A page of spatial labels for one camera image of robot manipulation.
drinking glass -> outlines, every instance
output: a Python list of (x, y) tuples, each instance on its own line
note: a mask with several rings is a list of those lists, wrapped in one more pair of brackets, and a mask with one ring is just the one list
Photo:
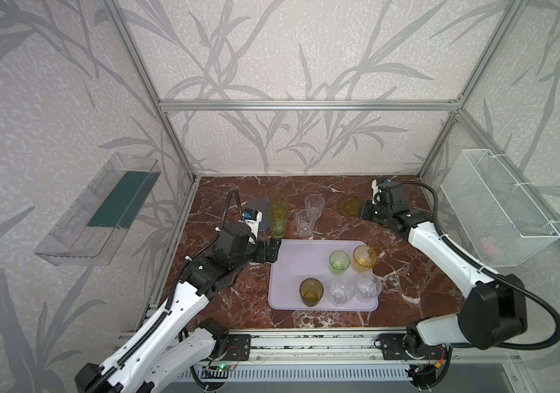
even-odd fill
[(298, 214), (295, 216), (295, 222), (298, 225), (300, 236), (310, 236), (315, 229), (315, 220), (311, 218), (306, 209), (298, 211)]
[(345, 277), (338, 277), (330, 284), (332, 303), (337, 306), (347, 303), (354, 296), (354, 283)]
[(318, 219), (322, 216), (323, 202), (323, 197), (319, 194), (310, 194), (304, 199), (304, 205), (307, 207), (307, 210), (310, 211), (310, 215), (313, 219)]
[(344, 217), (358, 217), (361, 213), (361, 200), (357, 197), (347, 197), (337, 205), (337, 211)]
[(269, 206), (267, 217), (269, 218), (269, 231), (271, 231), (271, 236), (276, 239), (282, 239), (289, 226), (289, 212), (286, 206), (283, 204)]
[(350, 266), (350, 257), (343, 251), (333, 252), (328, 260), (334, 274), (341, 274)]
[(269, 191), (267, 198), (269, 205), (282, 204), (289, 209), (289, 193), (282, 187), (275, 187)]
[(315, 307), (322, 296), (323, 285), (318, 279), (306, 279), (300, 284), (300, 297), (308, 307)]
[(371, 271), (372, 267), (378, 263), (378, 255), (370, 246), (356, 247), (352, 256), (352, 268), (359, 273)]
[(362, 302), (378, 297), (383, 290), (381, 279), (373, 273), (361, 273), (355, 281), (354, 295)]

brown glass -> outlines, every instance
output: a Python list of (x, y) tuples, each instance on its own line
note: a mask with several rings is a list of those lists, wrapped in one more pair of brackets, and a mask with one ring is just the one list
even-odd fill
[(357, 197), (347, 197), (337, 205), (337, 211), (344, 217), (358, 217), (361, 213), (361, 200)]
[(318, 279), (306, 279), (300, 284), (300, 297), (308, 307), (315, 307), (323, 296), (323, 285)]

red wire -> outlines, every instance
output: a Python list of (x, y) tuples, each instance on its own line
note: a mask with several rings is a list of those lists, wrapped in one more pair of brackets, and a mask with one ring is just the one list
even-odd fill
[(228, 349), (227, 349), (226, 351), (229, 351), (230, 348), (234, 348), (234, 349), (236, 349), (237, 352), (238, 352), (238, 360), (237, 360), (236, 365), (234, 365), (234, 368), (237, 368), (238, 363), (240, 362), (240, 356), (241, 356), (241, 355), (240, 355), (240, 350), (239, 350), (236, 346), (229, 346)]

gray wall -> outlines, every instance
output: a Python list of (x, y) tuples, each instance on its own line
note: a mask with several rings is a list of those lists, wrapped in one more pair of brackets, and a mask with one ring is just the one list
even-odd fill
[[(0, 392), (75, 391), (134, 329), (190, 186), (100, 6), (0, 0)], [(162, 175), (112, 262), (35, 256), (113, 152)]]
[[(507, 0), (121, 0), (163, 100), (453, 99)], [(445, 113), (179, 112), (200, 174), (415, 174)]]
[[(465, 108), (560, 214), (560, 1), (531, 0)], [(477, 148), (463, 127), (453, 129), (426, 180), (439, 186), (462, 148)], [(447, 202), (439, 214), (466, 244)], [(527, 289), (560, 312), (560, 248), (544, 249), (517, 267)], [(553, 323), (527, 303), (529, 330), (515, 342), (543, 340)], [(520, 356), (540, 392), (560, 392), (560, 342)]]

vent grille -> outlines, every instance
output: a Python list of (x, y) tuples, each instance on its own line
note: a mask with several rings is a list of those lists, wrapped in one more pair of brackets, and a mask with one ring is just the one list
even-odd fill
[[(280, 382), (280, 381), (410, 381), (406, 365), (240, 365), (234, 371), (210, 371), (207, 378), (202, 366), (195, 366), (197, 376), (206, 382)], [(175, 382), (193, 381), (190, 370)]]

